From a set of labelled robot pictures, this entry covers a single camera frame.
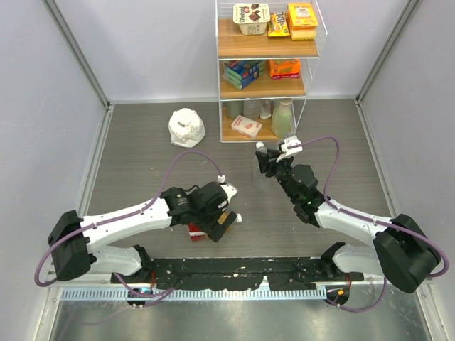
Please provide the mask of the amber drink bottle red label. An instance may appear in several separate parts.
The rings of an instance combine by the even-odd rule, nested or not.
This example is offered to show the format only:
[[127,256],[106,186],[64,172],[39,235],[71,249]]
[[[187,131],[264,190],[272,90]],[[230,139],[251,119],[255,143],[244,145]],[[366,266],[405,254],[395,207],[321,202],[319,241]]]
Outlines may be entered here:
[[196,225],[195,223],[190,223],[188,225],[188,233],[189,233],[189,236],[191,238],[191,241],[192,242],[197,242],[197,241],[200,241],[200,240],[203,240],[203,239],[209,239],[208,238],[208,230],[215,224],[215,222],[218,222],[220,224],[223,224],[223,223],[227,223],[226,222],[226,219],[228,217],[228,214],[230,212],[224,212],[222,213],[219,218],[217,218],[213,224],[209,227],[204,227],[203,229],[200,228],[198,225]]

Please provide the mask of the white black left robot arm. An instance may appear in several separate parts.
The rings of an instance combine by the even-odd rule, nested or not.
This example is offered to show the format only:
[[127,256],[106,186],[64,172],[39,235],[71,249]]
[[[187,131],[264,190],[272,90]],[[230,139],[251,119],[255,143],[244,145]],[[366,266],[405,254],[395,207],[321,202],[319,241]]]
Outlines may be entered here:
[[74,210],[65,212],[48,236],[56,279],[71,281],[100,272],[118,273],[143,283],[152,272],[148,254],[139,247],[114,247],[114,242],[150,230],[190,224],[218,242],[241,220],[227,210],[237,193],[234,185],[214,181],[190,190],[172,187],[155,200],[103,215],[79,217]]

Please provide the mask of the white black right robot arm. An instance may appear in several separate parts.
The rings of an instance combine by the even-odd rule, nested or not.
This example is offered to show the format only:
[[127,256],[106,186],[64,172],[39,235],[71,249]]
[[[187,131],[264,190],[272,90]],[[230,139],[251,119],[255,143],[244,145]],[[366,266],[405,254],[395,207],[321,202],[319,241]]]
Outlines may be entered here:
[[441,262],[441,255],[426,242],[418,224],[409,216],[376,217],[326,199],[308,165],[294,165],[276,150],[255,152],[259,171],[275,178],[304,223],[332,229],[361,241],[361,247],[335,245],[321,262],[321,272],[331,281],[345,273],[382,276],[396,288],[413,293]]

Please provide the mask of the white green bottle on shelf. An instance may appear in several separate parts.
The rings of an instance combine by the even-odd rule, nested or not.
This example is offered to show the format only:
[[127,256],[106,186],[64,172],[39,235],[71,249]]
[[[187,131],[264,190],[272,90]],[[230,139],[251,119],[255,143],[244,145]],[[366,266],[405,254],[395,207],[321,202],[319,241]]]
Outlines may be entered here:
[[291,131],[292,99],[277,99],[274,102],[271,130],[279,139],[283,139]]

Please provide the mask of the white red tissue box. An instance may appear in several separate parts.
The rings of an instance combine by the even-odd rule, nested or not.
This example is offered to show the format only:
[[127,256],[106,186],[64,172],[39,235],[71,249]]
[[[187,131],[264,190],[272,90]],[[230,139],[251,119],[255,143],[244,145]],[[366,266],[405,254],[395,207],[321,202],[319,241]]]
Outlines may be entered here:
[[243,136],[255,139],[262,130],[262,124],[239,115],[231,123],[231,129]]

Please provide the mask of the clear plastic cup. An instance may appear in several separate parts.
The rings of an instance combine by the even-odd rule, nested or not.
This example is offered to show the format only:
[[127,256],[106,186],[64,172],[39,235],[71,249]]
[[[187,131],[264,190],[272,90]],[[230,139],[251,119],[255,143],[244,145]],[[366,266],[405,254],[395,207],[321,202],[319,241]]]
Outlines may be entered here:
[[243,102],[243,116],[248,119],[257,119],[259,117],[260,109],[260,100],[249,99]]

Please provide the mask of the pale green cup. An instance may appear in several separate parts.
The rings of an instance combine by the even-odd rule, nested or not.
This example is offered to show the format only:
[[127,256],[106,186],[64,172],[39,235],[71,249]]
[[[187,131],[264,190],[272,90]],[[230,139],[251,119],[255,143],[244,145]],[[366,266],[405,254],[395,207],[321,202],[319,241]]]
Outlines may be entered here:
[[227,115],[231,119],[235,119],[237,116],[243,115],[243,101],[229,101],[227,102]]

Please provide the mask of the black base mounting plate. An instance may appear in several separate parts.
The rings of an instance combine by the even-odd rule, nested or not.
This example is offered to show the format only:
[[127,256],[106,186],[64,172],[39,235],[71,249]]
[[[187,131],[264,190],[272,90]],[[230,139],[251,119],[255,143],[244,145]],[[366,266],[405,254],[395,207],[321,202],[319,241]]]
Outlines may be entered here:
[[329,260],[309,257],[154,259],[125,283],[154,284],[158,289],[202,291],[257,290],[267,280],[272,291],[313,289],[320,282],[362,281],[362,273],[345,274]]

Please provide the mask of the white crumpled paper bag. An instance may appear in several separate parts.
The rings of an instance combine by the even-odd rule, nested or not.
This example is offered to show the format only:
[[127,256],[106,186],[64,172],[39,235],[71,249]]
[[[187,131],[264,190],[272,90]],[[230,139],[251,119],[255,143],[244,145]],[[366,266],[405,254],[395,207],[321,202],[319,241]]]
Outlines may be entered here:
[[205,125],[195,110],[176,110],[168,121],[170,141],[175,146],[193,148],[205,137]]

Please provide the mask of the blue green box pack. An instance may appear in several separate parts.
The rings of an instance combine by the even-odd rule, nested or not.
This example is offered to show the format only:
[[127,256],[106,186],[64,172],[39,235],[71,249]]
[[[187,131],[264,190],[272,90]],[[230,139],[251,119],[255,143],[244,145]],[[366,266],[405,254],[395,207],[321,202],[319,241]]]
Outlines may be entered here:
[[230,60],[223,65],[224,78],[238,90],[249,86],[265,69],[263,60]]

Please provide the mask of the orange cracker box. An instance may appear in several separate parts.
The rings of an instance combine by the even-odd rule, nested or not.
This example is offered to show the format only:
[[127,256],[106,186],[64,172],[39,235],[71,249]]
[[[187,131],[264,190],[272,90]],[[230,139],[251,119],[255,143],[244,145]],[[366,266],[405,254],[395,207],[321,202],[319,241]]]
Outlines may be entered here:
[[269,60],[269,76],[273,80],[300,78],[300,59]]

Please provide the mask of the yellow candy bag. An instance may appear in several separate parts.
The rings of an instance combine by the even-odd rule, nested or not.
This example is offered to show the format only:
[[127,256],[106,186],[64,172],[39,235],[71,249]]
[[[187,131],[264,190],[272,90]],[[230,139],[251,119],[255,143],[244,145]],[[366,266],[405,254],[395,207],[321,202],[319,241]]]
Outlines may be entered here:
[[267,35],[269,38],[283,38],[290,35],[286,14],[283,11],[271,13]]

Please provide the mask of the white chocolate yogurt tub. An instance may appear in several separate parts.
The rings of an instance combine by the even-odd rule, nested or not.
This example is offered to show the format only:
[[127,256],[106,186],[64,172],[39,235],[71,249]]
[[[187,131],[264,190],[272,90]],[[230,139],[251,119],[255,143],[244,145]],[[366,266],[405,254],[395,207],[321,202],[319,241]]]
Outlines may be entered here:
[[233,6],[232,20],[243,35],[262,35],[270,21],[269,5],[237,3]]

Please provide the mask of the orange yellow sponge pack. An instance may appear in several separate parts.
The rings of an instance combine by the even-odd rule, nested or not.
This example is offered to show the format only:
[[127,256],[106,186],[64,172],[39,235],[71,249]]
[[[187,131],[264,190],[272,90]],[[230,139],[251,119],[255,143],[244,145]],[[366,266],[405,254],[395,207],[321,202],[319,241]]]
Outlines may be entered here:
[[292,40],[315,40],[319,26],[314,8],[310,3],[289,3],[288,26]]

